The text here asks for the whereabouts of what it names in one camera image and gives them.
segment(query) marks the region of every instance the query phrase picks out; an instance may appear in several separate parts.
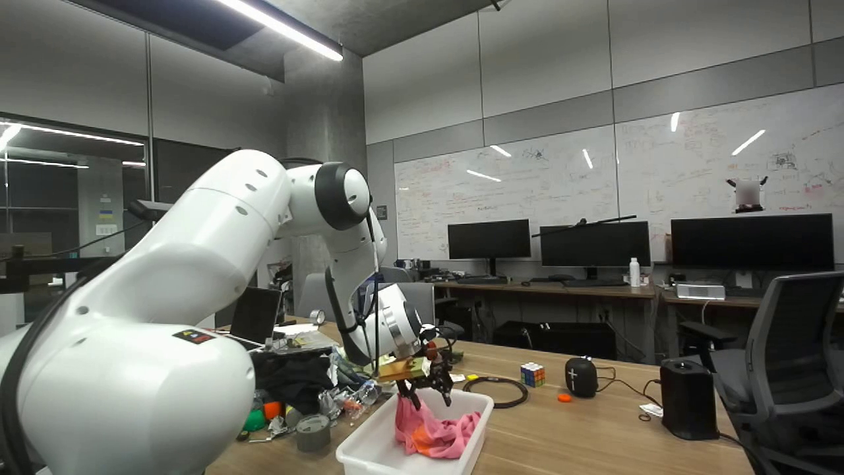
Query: orange object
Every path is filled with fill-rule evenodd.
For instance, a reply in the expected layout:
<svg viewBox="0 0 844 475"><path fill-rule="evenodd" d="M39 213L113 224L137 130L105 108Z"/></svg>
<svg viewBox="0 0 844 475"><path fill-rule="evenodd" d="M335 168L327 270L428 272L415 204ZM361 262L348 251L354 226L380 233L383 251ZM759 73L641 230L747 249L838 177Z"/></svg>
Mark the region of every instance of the orange object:
<svg viewBox="0 0 844 475"><path fill-rule="evenodd" d="M285 406L279 402L265 404L265 420L285 418L283 412L285 412Z"/></svg>
<svg viewBox="0 0 844 475"><path fill-rule="evenodd" d="M559 402L559 404L569 404L573 396L569 396L568 391L559 391L559 393L558 393L558 402Z"/></svg>

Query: office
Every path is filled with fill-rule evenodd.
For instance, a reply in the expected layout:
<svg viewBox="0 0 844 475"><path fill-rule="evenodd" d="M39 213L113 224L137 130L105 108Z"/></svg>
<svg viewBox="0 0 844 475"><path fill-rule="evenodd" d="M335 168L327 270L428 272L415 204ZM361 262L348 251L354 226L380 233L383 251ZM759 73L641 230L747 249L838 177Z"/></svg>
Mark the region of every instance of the office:
<svg viewBox="0 0 844 475"><path fill-rule="evenodd" d="M766 210L835 213L842 265L838 2L498 7L348 53L344 64L285 51L283 71L253 71L76 2L9 0L0 28L9 123L132 146L99 151L79 137L47 152L34 142L39 133L25 130L31 142L17 147L87 168L5 164L26 187L5 174L4 246L56 255L105 238L79 253L122 253L145 233L128 213L130 201L174 201L227 151L262 147L361 168L390 243L385 262L426 258L472 275L486 262L448 262L448 224L531 218L539 233L635 213L650 221L653 262L666 265L670 218L736 213L736 187L758 185ZM344 32L319 15L308 20L327 36ZM315 234L275 241L260 279L271 283L275 265L291 262L300 294L303 276L335 258L368 266L347 243ZM523 279L558 270L540 265L540 243L531 241L531 258L498 262L498 272Z"/></svg>

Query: green object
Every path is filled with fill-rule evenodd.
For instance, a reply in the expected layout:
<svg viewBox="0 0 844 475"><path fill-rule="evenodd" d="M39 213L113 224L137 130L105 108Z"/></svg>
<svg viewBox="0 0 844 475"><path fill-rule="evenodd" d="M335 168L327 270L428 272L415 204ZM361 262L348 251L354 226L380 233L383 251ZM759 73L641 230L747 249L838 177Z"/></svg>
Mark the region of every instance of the green object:
<svg viewBox="0 0 844 475"><path fill-rule="evenodd" d="M262 408L252 408L245 422L244 422L244 429L256 432L262 428L267 428L265 412Z"/></svg>

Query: ceiling light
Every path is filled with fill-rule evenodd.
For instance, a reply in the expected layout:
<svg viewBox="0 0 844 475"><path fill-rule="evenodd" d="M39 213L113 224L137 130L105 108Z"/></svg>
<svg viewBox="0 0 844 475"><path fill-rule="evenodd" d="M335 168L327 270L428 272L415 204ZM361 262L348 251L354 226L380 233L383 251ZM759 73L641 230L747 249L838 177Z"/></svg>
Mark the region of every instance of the ceiling light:
<svg viewBox="0 0 844 475"><path fill-rule="evenodd" d="M588 168L596 168L596 164L592 164L592 155L588 155L587 147L583 147L583 160L587 160Z"/></svg>
<svg viewBox="0 0 844 475"><path fill-rule="evenodd" d="M149 164L142 164L142 160L122 160L122 167L128 167L128 168L145 168Z"/></svg>
<svg viewBox="0 0 844 475"><path fill-rule="evenodd" d="M54 130L54 127L38 127L38 123L21 123L25 130L43 133L43 135L62 135L62 137L79 137L79 141L96 141L96 142L113 142L113 146L130 146L142 147L137 141L122 141L122 137L105 137L105 135L87 135L74 130Z"/></svg>
<svg viewBox="0 0 844 475"><path fill-rule="evenodd" d="M344 60L344 51L337 42L318 35L315 28L303 26L300 20L285 15L283 11L262 11L256 7L253 2L248 0L220 0L223 5L238 11L240 15L256 20L256 24L265 24L269 32L278 32L329 60Z"/></svg>
<svg viewBox="0 0 844 475"><path fill-rule="evenodd" d="M755 133L750 141L744 141L744 142L734 151L734 155L738 155L744 147L750 147L751 142L758 142L762 135L766 135L766 130Z"/></svg>
<svg viewBox="0 0 844 475"><path fill-rule="evenodd" d="M682 127L682 114L670 114L670 133L679 133Z"/></svg>
<svg viewBox="0 0 844 475"><path fill-rule="evenodd" d="M26 158L0 158L4 164L30 164L30 167L47 167L47 168L87 168L82 164L67 164L67 160L26 160Z"/></svg>
<svg viewBox="0 0 844 475"><path fill-rule="evenodd" d="M468 168L468 174L480 177L480 179L489 179L489 183L502 183L498 177L493 177L493 174L480 174L480 171L474 171L474 168Z"/></svg>
<svg viewBox="0 0 844 475"><path fill-rule="evenodd" d="M18 133L21 133L21 123L9 123L9 127L4 130L4 135L0 135L0 152L9 147L9 142L10 142L13 137L18 137Z"/></svg>
<svg viewBox="0 0 844 475"><path fill-rule="evenodd" d="M502 152L502 155L506 155L506 158L511 158L511 152L509 151L504 151L504 147L498 147L498 146L492 146L496 152Z"/></svg>

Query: white robotic arm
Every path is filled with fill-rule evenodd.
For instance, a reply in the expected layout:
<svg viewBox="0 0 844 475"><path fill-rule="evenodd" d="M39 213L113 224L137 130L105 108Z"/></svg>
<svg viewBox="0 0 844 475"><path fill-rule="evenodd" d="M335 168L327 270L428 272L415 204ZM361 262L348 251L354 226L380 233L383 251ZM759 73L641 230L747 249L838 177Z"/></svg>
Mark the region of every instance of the white robotic arm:
<svg viewBox="0 0 844 475"><path fill-rule="evenodd" d="M13 396L0 415L0 460L21 456L25 444L9 441L18 420L25 448L54 475L204 473L240 429L256 375L240 342L194 324L244 294L285 221L364 221L376 253L385 246L358 171L227 155L39 333L0 338L4 396Z"/></svg>

